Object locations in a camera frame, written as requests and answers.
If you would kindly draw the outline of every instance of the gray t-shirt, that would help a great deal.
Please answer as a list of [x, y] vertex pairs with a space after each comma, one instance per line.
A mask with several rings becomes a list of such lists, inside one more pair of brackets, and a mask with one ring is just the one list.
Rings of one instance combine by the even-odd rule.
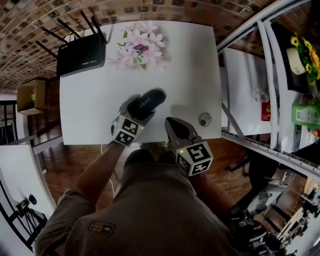
[[136, 163], [124, 170], [113, 204], [101, 211], [81, 192], [66, 190], [36, 240], [35, 255], [238, 255], [228, 239], [228, 229], [182, 170]]

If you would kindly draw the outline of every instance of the green package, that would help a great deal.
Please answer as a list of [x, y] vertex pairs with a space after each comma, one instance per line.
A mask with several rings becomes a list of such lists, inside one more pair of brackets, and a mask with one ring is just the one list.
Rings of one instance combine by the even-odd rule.
[[317, 105], [292, 105], [291, 120], [294, 124], [320, 129], [320, 107]]

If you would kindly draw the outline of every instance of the wooden floor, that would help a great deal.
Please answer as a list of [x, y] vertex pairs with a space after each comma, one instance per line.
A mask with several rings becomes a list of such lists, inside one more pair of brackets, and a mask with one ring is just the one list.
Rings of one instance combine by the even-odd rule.
[[[31, 134], [35, 133], [53, 122], [57, 126], [46, 131], [36, 139], [35, 144], [62, 135], [59, 108], [59, 80], [47, 83], [46, 104], [49, 107], [43, 109], [43, 113], [28, 116], [29, 132]], [[248, 165], [235, 172], [226, 172], [226, 167], [233, 167], [242, 161], [246, 157], [245, 150], [241, 146], [223, 138], [209, 139], [208, 143], [214, 159], [207, 174], [231, 195], [236, 202], [239, 201], [251, 189], [249, 178], [243, 177], [243, 172], [248, 172]], [[39, 154], [41, 166], [47, 170], [45, 180], [56, 202], [58, 202], [59, 197], [63, 195], [64, 191], [74, 184], [86, 166], [100, 154], [101, 145], [63, 145], [63, 143]], [[114, 189], [116, 189], [118, 185], [116, 177], [112, 175], [111, 180]], [[288, 205], [290, 204], [288, 202], [291, 202], [294, 205], [296, 199], [288, 201], [289, 197], [285, 200], [286, 204]], [[112, 186], [108, 182], [97, 203], [97, 210], [107, 207], [111, 204], [112, 200]], [[287, 209], [288, 214], [290, 214], [291, 208], [290, 206], [290, 209]]]

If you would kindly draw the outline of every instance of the cardboard box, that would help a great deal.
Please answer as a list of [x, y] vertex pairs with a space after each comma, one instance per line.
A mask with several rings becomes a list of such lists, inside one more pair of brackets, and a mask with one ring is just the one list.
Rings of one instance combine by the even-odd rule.
[[42, 80], [32, 80], [18, 88], [16, 96], [16, 108], [18, 113], [23, 115], [35, 115], [45, 107], [46, 82]]

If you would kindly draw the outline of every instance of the sleeve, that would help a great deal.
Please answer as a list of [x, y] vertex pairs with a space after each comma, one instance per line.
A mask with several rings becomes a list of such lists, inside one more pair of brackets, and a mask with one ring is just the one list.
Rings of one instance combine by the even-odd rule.
[[96, 211], [88, 198], [75, 188], [67, 189], [52, 216], [35, 240], [34, 255], [63, 255], [68, 234], [77, 220]]

